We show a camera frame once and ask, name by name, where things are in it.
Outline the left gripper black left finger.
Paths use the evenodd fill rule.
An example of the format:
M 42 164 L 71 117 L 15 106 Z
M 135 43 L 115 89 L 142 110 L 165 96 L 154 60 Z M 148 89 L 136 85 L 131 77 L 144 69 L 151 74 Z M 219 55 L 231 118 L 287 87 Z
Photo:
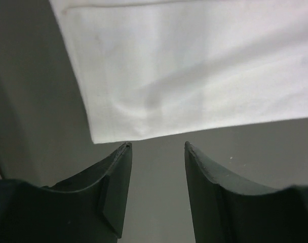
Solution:
M 123 233 L 132 145 L 52 187 L 0 180 L 0 242 L 117 242 Z

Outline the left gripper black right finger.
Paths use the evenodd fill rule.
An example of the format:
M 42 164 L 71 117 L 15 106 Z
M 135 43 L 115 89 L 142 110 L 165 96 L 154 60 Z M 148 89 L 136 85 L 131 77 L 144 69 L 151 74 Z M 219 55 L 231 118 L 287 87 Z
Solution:
M 308 242 L 308 186 L 258 184 L 189 142 L 184 160 L 196 242 Z

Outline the white t shirt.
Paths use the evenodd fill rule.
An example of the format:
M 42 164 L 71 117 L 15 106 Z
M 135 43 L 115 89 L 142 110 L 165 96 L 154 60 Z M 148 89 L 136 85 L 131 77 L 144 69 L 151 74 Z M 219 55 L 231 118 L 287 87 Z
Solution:
M 51 1 L 96 144 L 308 118 L 308 1 Z

